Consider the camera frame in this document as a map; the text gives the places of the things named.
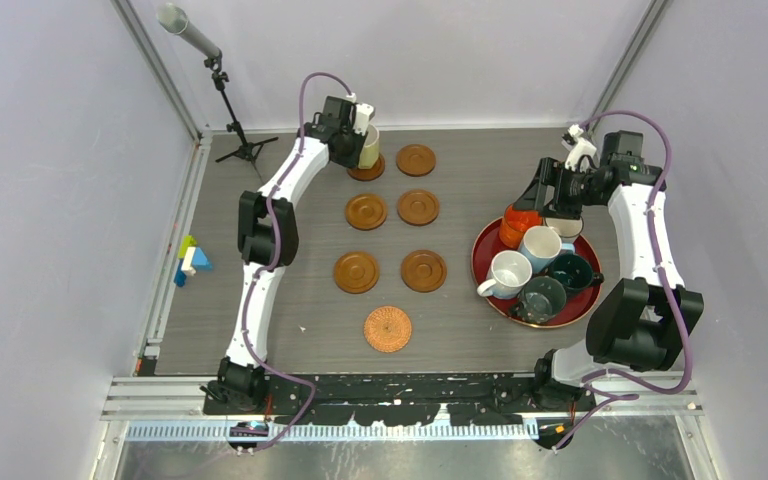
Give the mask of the pale yellow mug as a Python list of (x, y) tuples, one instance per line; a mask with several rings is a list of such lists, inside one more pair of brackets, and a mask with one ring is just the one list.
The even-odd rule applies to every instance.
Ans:
[(375, 125), (370, 124), (367, 127), (367, 134), (359, 156), (357, 168), (361, 170), (371, 169), (378, 161), (379, 155), (380, 133)]

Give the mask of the brown wooden coaster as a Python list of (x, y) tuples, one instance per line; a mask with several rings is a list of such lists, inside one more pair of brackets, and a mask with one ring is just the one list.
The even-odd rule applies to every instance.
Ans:
[(368, 252), (347, 252), (335, 262), (333, 278), (342, 291), (361, 294), (378, 283), (380, 267), (375, 257)]
[(382, 154), (378, 155), (378, 158), (373, 165), (368, 169), (351, 168), (347, 170), (348, 175), (358, 181), (368, 182), (379, 178), (386, 169), (386, 160)]
[(402, 221), (412, 226), (432, 223), (440, 213), (437, 197), (424, 189), (406, 191), (397, 201), (397, 213)]
[(430, 293), (446, 281), (448, 269), (444, 258), (431, 250), (416, 250), (404, 257), (401, 279), (413, 291)]
[(401, 148), (396, 155), (397, 168), (412, 177), (421, 177), (431, 173), (436, 167), (436, 154), (422, 144), (410, 144)]
[(352, 197), (344, 209), (348, 224), (362, 231), (374, 230), (387, 219), (386, 202), (377, 194), (363, 193)]

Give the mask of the red round tray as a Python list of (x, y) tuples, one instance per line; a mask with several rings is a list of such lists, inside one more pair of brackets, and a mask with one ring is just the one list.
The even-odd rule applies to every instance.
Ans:
[[(499, 252), (506, 250), (506, 246), (499, 239), (499, 230), (502, 218), (499, 217), (489, 223), (477, 236), (471, 251), (471, 269), (477, 284), (485, 280), (492, 258)], [(585, 258), (596, 273), (602, 272), (600, 260), (588, 239), (578, 236), (572, 245), (575, 252)], [(537, 324), (510, 314), (510, 309), (515, 305), (514, 299), (499, 299), (486, 297), (485, 300), (492, 308), (503, 317), (521, 325), (536, 329), (557, 329), (572, 325), (587, 317), (597, 305), (601, 294), (602, 284), (588, 287), (575, 294), (567, 301), (565, 307), (554, 318), (544, 324)]]

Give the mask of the dark grey mug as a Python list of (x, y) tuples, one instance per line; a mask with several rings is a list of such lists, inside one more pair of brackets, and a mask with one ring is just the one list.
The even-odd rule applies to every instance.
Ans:
[(508, 313), (526, 323), (543, 325), (555, 318), (567, 303), (564, 286), (549, 276), (529, 280)]

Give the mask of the woven rattan coaster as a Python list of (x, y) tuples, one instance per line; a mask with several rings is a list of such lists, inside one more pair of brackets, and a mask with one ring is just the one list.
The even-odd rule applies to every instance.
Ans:
[(412, 332), (409, 316), (395, 306), (376, 308), (363, 324), (363, 334), (368, 344), (383, 353), (394, 353), (404, 348)]

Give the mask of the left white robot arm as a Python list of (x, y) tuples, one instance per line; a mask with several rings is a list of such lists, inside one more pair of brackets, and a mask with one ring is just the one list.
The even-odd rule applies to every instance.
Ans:
[(241, 194), (237, 247), (243, 288), (234, 334), (217, 377), (203, 388), (213, 400), (232, 404), (244, 414), (265, 405), (269, 321), (280, 280), (299, 247), (295, 205), (328, 164), (359, 164), (373, 116), (373, 107), (353, 95), (327, 97), (322, 110), (303, 124), (277, 172), (259, 190)]

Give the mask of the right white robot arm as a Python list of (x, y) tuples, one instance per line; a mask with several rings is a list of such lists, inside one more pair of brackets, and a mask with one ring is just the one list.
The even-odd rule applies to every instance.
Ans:
[(666, 167), (645, 163), (640, 133), (616, 131), (599, 152), (573, 125), (562, 137), (565, 160), (545, 157), (516, 211), (542, 218), (578, 219), (604, 206), (617, 236), (617, 284), (591, 314), (584, 340), (551, 350), (535, 365), (531, 397), (544, 410), (581, 398), (586, 385), (617, 375), (662, 394), (681, 392), (690, 379), (689, 335), (704, 310), (674, 264), (663, 218)]

